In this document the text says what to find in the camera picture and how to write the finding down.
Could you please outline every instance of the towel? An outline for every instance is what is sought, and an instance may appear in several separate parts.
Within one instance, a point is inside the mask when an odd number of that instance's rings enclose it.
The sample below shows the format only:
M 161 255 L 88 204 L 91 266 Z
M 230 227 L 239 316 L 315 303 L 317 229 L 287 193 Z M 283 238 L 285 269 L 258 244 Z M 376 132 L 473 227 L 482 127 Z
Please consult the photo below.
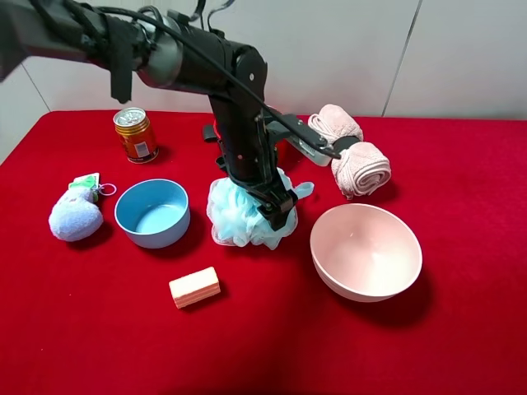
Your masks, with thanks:
M 370 142 L 358 142 L 331 162 L 338 187 L 347 199 L 371 195 L 391 177 L 389 160 Z
M 312 114 L 307 125 L 333 143 L 340 137 L 355 136 L 364 141 L 359 124 L 337 105 L 325 105 L 318 114 Z

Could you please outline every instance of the black cable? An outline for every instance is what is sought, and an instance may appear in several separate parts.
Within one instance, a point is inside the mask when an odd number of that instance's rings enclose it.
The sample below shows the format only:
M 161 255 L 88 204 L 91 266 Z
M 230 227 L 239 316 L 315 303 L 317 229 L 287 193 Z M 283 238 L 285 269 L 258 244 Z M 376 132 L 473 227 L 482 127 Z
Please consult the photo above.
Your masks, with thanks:
M 97 49 L 102 53 L 106 53 L 108 49 L 108 41 L 106 41 L 102 34 L 93 26 L 82 8 L 73 0 L 64 0 L 64 6 L 73 14 L 73 17 L 77 22 L 86 29 L 87 35 L 96 42 Z
M 205 30 L 205 25 L 203 24 L 203 10 L 205 9 L 205 5 L 207 4 L 207 0 L 198 0 L 198 4 L 196 5 L 196 9 L 192 13 L 192 15 L 189 18 L 190 22 L 196 21 L 198 18 L 201 22 L 201 29 Z
M 142 14 L 145 14 L 146 12 L 151 12 L 156 18 L 156 21 L 163 23 L 163 15 L 159 12 L 157 7 L 154 7 L 154 6 L 141 7 L 138 9 L 138 12 Z M 163 35 L 163 31 L 156 27 L 156 29 L 154 30 L 154 42 L 156 43 L 161 38 L 162 35 Z
M 44 24 L 48 29 L 50 29 L 53 33 L 55 33 L 58 37 L 60 37 L 62 40 L 66 41 L 68 45 L 71 45 L 72 47 L 77 48 L 79 46 L 79 43 L 72 38 L 72 36 L 63 29 L 56 21 L 51 17 L 50 14 L 45 10 L 45 8 L 40 4 L 39 0 L 30 0 L 31 5 L 33 8 L 37 11 L 37 13 L 40 15 L 42 20 L 44 21 Z M 82 49 L 88 53 L 92 51 L 87 45 L 82 45 Z
M 234 2 L 235 0 L 227 0 L 224 4 L 222 4 L 220 7 L 218 8 L 214 8 L 213 10 L 211 10 L 208 15 L 207 15 L 207 26 L 208 26 L 208 31 L 212 31 L 212 27 L 211 27 L 211 16 L 214 15 L 216 12 L 219 12 L 219 11 L 223 11 L 225 9 L 227 9 L 228 7 L 230 7 L 232 5 L 232 3 Z
M 154 25 L 156 28 L 163 30 L 165 33 L 167 33 L 170 37 L 172 37 L 174 40 L 179 41 L 183 45 L 185 45 L 188 49 L 193 51 L 195 54 L 197 54 L 200 58 L 210 63 L 214 68 L 216 68 L 227 80 L 229 80 L 232 84 L 239 87 L 243 92 L 245 92 L 247 95 L 250 96 L 251 99 L 253 99 L 256 103 L 262 106 L 262 108 L 269 113 L 269 115 L 276 120 L 278 123 L 280 123 L 283 127 L 285 127 L 287 130 L 289 130 L 291 133 L 297 135 L 302 141 L 304 139 L 302 138 L 302 135 L 298 133 L 296 130 L 294 130 L 287 121 L 279 114 L 274 112 L 272 109 L 270 109 L 265 102 L 260 99 L 246 84 L 244 84 L 242 81 L 240 81 L 238 78 L 234 77 L 230 72 L 228 72 L 220 63 L 216 62 L 213 58 L 208 56 L 206 53 L 204 53 L 199 47 L 194 45 L 191 41 L 186 39 L 182 34 L 179 32 L 171 29 L 169 26 L 166 26 L 163 23 L 160 23 L 156 21 L 155 19 L 150 18 L 149 16 L 145 16 L 139 12 L 129 11 L 125 10 L 123 8 L 117 8 L 117 7 L 98 7 L 97 8 L 100 12 L 106 13 L 106 14 L 116 14 L 116 15 L 123 15 L 128 16 L 130 18 L 137 18 L 141 21 L 145 21 L 147 23 L 150 23 Z M 333 152 L 326 152 L 323 151 L 323 148 L 312 144 L 309 141 L 305 141 L 305 143 L 313 148 L 314 150 L 321 152 L 325 155 L 334 157 L 334 158 L 340 158 L 339 154 L 335 154 Z

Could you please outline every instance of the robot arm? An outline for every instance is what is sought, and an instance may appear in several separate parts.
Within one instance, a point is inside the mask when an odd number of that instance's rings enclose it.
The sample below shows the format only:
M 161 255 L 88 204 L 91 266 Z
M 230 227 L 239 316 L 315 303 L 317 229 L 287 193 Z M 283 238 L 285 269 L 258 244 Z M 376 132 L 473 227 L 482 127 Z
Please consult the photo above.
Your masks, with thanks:
M 261 203 L 271 227 L 280 229 L 297 199 L 277 172 L 276 142 L 294 137 L 327 156 L 338 153 L 300 120 L 265 106 L 267 64 L 255 48 L 229 41 L 219 30 L 195 28 L 177 12 L 143 11 L 155 19 L 72 0 L 0 0 L 0 81 L 35 55 L 108 68 L 112 96 L 122 103 L 130 99 L 132 72 L 155 88 L 208 95 L 224 169 Z M 136 18 L 124 21 L 110 13 Z M 279 132 L 266 119 L 274 119 Z

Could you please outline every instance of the light blue bowl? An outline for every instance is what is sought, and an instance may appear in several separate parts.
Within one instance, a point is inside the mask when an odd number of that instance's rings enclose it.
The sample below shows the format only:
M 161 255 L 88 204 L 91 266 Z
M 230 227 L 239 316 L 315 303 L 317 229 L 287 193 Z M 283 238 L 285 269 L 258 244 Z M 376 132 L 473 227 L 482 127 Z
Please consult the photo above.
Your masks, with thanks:
M 115 220 L 146 249 L 175 243 L 189 228 L 189 196 L 169 179 L 149 179 L 125 191 L 115 205 Z

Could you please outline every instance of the orange can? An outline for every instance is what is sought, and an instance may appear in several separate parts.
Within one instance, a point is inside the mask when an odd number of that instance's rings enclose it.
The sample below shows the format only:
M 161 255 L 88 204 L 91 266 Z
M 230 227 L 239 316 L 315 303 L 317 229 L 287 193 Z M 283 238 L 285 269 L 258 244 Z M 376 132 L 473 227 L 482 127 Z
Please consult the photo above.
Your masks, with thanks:
M 114 116 L 114 125 L 128 160 L 146 163 L 156 158 L 159 148 L 144 109 L 132 107 L 120 110 Z

